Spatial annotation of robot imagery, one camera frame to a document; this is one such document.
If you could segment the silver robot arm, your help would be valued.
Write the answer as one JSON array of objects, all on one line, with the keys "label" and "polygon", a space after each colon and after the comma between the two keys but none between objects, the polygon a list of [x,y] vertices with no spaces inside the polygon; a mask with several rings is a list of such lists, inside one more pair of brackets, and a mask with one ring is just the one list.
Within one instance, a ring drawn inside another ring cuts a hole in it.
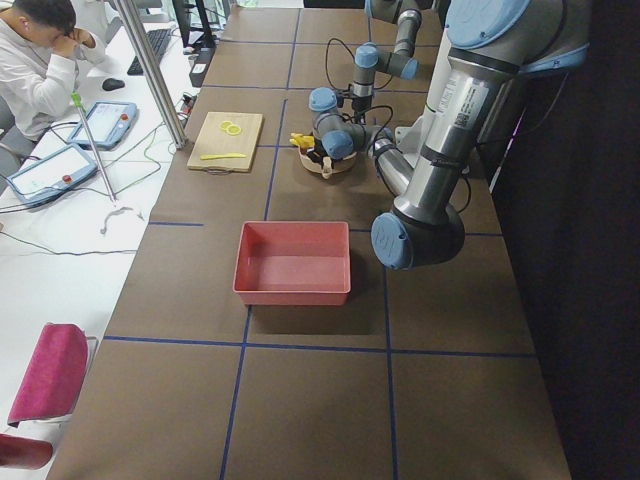
[{"label": "silver robot arm", "polygon": [[392,51],[358,47],[346,91],[355,114],[347,122],[341,97],[313,90],[309,107],[316,142],[333,159],[364,151],[394,195],[392,209],[371,227],[378,260],[392,269],[442,263],[461,250],[465,230],[450,198],[502,86],[517,77],[563,72],[586,56],[588,1],[454,1],[444,21],[423,114],[389,133],[364,120],[377,73],[403,79],[418,70],[415,41],[420,1],[368,1],[366,14],[397,28]]},{"label": "silver robot arm", "polygon": [[386,51],[373,42],[360,45],[354,55],[354,78],[349,87],[352,109],[360,114],[369,109],[374,96],[377,73],[412,80],[419,62],[414,59],[417,33],[422,24],[417,1],[366,1],[364,10],[371,19],[397,27],[394,49]]}]

